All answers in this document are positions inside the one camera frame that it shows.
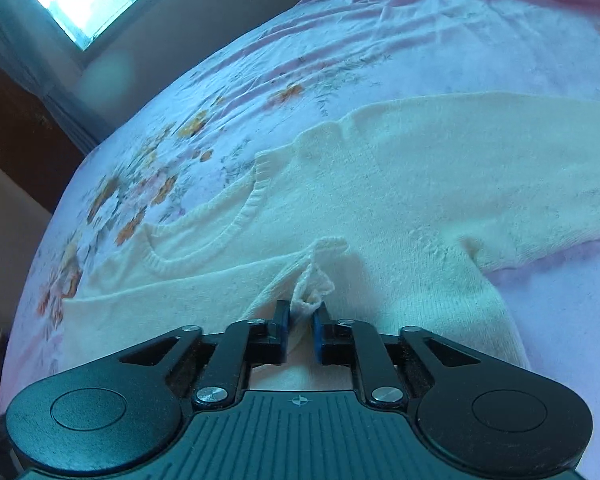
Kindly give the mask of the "cream knit sweater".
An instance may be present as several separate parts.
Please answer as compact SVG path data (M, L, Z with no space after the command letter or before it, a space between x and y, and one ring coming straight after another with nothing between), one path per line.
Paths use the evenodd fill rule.
M290 304L264 390L345 389L310 318L416 325L528 363L486 277L600 237L600 102L454 94L360 108L257 154L210 202L142 226L64 303L63 370L187 324L208 333Z

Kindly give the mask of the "pink floral bed sheet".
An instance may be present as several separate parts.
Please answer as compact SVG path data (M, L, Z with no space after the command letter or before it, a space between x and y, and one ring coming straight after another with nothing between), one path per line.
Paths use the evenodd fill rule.
M82 162L36 254L0 408L64 370L64 303L142 226L210 202L306 130L454 94L600 102L600 0L301 0L182 75ZM600 237L486 276L529 367L585 398L600 479Z

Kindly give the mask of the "dark wooden wardrobe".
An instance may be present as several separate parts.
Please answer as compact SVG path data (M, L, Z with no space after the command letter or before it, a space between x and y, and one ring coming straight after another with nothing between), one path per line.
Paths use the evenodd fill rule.
M0 68L0 168L53 212L84 159L42 102Z

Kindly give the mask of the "grey curtain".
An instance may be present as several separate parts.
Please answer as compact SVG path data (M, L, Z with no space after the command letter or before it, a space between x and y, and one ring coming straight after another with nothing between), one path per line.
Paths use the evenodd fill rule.
M69 140L84 154L111 128L63 84L24 24L24 0L0 0L0 69L36 96Z

